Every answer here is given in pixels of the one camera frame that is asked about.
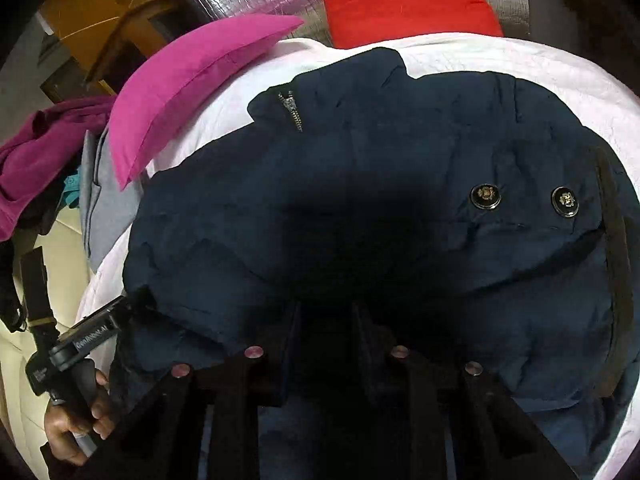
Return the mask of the person's left hand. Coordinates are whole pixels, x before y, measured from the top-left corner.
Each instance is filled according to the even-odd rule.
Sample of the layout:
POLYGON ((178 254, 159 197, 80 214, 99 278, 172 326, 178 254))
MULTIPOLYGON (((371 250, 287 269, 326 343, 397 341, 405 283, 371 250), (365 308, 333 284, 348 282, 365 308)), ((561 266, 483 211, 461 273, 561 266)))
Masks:
POLYGON ((88 456, 76 442, 76 436, 85 436, 94 431, 105 440, 118 423, 118 415, 108 395, 108 379, 100 370, 96 370, 96 398, 91 405, 91 416, 82 419, 64 405, 49 403, 44 414, 44 432, 46 433, 52 455, 57 460, 82 466, 88 456))

